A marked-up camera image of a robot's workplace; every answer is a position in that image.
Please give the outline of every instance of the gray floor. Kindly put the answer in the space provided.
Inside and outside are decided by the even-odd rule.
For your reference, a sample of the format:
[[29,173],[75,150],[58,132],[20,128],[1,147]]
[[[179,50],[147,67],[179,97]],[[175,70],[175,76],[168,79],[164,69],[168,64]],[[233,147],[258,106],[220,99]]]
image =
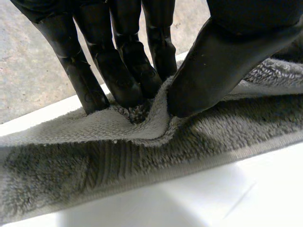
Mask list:
[[[206,0],[176,1],[171,32],[177,54],[190,49],[208,18]],[[139,37],[150,58],[143,15],[140,28]],[[79,37],[96,77],[103,83],[80,33]],[[47,41],[8,0],[0,0],[0,50],[0,123],[75,94]]]

